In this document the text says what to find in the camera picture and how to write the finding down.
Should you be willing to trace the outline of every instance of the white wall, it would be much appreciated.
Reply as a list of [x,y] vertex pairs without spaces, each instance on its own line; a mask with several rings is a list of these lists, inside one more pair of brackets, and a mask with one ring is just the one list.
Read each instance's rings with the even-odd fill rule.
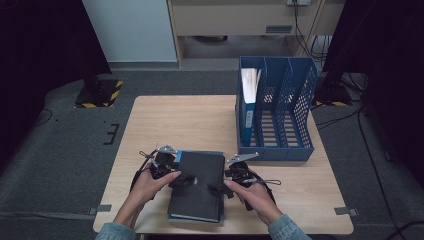
[[108,62],[177,62],[166,0],[83,0]]

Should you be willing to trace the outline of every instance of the table top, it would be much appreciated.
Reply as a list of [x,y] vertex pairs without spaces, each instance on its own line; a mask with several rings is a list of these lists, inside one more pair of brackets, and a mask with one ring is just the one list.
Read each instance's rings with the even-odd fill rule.
[[[113,221],[128,196],[134,173],[144,157],[157,147],[171,145],[177,150],[224,152],[226,159],[237,153],[236,96],[140,96],[128,119],[101,205],[111,204],[109,212],[98,212],[96,232]],[[306,163],[247,162],[263,179],[278,179],[270,185],[277,206],[307,234],[350,234],[349,215],[337,215],[345,207],[333,170],[311,114],[308,131],[314,152]],[[165,186],[146,204],[135,231],[174,234],[268,234],[267,227],[254,211],[248,212],[237,197],[224,196],[224,221],[205,223],[174,222],[167,217],[171,188]]]

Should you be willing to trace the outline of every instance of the yellow and black hazard tape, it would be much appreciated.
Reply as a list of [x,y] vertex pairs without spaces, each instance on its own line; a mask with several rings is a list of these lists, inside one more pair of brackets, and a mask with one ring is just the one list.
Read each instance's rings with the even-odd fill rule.
[[352,105],[351,102],[330,102],[330,101],[315,101],[314,106],[337,106],[337,107],[344,107],[344,106],[350,106]]
[[116,98],[118,97],[119,91],[121,90],[123,81],[119,80],[116,82],[116,85],[114,87],[114,90],[110,96],[110,99],[108,102],[102,102],[102,103],[93,103],[93,102],[83,102],[80,104],[75,104],[76,108],[97,108],[97,107],[110,107],[115,103]]

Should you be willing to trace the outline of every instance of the blue file organizer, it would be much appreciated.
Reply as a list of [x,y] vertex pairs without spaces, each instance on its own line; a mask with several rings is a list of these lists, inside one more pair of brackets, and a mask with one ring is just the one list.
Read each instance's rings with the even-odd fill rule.
[[239,154],[258,152],[251,161],[307,161],[314,147],[307,128],[317,69],[309,57],[240,57],[241,68],[262,69],[252,135],[243,138],[243,88],[237,85]]

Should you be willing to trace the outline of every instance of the power socket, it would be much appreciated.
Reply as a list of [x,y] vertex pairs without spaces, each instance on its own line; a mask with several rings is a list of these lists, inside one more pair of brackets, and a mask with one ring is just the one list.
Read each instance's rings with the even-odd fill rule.
[[294,2],[297,2],[298,6],[308,6],[311,5],[311,0],[286,0],[288,6],[293,6]]

